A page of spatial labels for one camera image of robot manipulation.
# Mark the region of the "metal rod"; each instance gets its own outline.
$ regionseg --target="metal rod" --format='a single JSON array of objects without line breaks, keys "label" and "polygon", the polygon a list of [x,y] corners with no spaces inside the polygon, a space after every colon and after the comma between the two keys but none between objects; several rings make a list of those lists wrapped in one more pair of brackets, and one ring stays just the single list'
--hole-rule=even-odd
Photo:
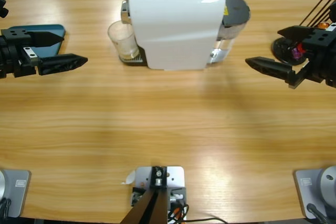
[{"label": "metal rod", "polygon": [[307,18],[310,16],[310,14],[319,6],[319,4],[321,4],[323,0],[320,0],[317,5],[310,11],[310,13],[303,19],[303,21],[300,23],[299,26],[301,26],[303,24],[303,22],[305,22],[307,20]]},{"label": "metal rod", "polygon": [[324,10],[324,12],[318,17],[318,19],[311,25],[311,27],[315,27],[317,24],[319,24],[321,21],[321,19],[322,19],[322,17],[325,15],[327,13],[327,15],[329,15],[329,13],[330,13],[330,10],[329,9],[326,9],[326,10]]},{"label": "metal rod", "polygon": [[316,17],[325,9],[325,7],[331,2],[332,0],[328,0],[326,4],[320,9],[320,11],[315,15],[315,17],[309,22],[307,26],[313,27],[311,24],[316,22]]}]

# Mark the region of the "gray lid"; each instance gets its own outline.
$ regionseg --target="gray lid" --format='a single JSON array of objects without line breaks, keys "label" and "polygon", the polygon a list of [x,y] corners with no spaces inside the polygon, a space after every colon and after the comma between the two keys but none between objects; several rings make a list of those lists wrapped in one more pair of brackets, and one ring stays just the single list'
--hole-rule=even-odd
[{"label": "gray lid", "polygon": [[244,0],[226,0],[223,17],[225,27],[237,26],[250,19],[250,8]]}]

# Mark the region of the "teal object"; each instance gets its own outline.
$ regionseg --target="teal object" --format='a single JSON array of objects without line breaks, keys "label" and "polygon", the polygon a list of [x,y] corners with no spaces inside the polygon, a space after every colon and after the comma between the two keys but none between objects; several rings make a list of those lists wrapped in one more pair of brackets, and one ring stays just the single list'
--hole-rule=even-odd
[{"label": "teal object", "polygon": [[[26,31],[49,31],[62,38],[65,35],[65,29],[62,25],[33,25],[33,26],[12,26],[9,29],[25,29]],[[61,42],[52,45],[51,47],[31,47],[31,49],[40,58],[52,57],[58,54]]]}]

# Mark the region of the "purple object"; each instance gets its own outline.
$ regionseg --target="purple object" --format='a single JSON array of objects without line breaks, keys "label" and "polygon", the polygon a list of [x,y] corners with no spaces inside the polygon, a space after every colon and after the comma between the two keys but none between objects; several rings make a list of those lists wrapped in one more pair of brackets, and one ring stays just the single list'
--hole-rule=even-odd
[{"label": "purple object", "polygon": [[296,60],[302,58],[302,53],[296,47],[292,49],[292,55],[293,55],[293,59],[296,59]]}]

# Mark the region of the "yellow label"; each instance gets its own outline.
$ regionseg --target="yellow label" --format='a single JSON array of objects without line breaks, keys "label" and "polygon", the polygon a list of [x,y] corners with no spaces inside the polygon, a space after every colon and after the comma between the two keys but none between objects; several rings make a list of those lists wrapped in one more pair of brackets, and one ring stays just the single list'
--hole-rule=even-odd
[{"label": "yellow label", "polygon": [[228,11],[228,9],[227,9],[226,6],[225,6],[225,9],[224,9],[224,15],[225,15],[225,16],[229,15],[229,11]]}]

